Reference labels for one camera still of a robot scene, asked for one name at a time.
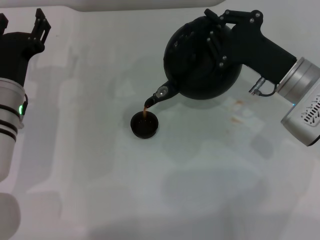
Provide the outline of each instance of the white table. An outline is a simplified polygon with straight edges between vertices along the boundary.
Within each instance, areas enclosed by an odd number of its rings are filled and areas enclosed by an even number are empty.
[[[227,0],[264,14],[263,34],[320,65],[319,3]],[[208,101],[176,96],[130,120],[164,82],[172,34],[204,8],[91,12],[43,7],[52,29],[29,63],[29,107],[9,177],[21,224],[13,240],[314,240],[320,235],[319,144],[280,121],[291,105],[253,97],[258,74]],[[30,32],[36,8],[0,9],[6,32]],[[266,86],[266,92],[272,86]]]

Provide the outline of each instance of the black teapot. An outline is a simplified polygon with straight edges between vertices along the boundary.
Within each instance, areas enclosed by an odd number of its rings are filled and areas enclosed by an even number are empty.
[[[176,31],[164,52],[164,71],[168,81],[147,99],[145,108],[178,93],[190,99],[207,100],[226,92],[242,68],[237,64],[219,71],[219,64],[223,65],[223,62],[217,62],[221,45],[230,34],[229,27],[221,27],[207,16],[199,17]]]

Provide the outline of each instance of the green light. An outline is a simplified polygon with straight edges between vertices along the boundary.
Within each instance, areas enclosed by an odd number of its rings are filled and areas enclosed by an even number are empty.
[[[20,115],[22,115],[22,108],[23,108],[23,106],[21,105],[21,106],[19,107],[19,113],[20,113]]]

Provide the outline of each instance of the white backdrop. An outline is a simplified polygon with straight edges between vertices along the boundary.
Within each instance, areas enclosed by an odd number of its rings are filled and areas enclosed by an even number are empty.
[[[223,0],[1,0],[0,8],[67,6],[91,11],[212,7]]]

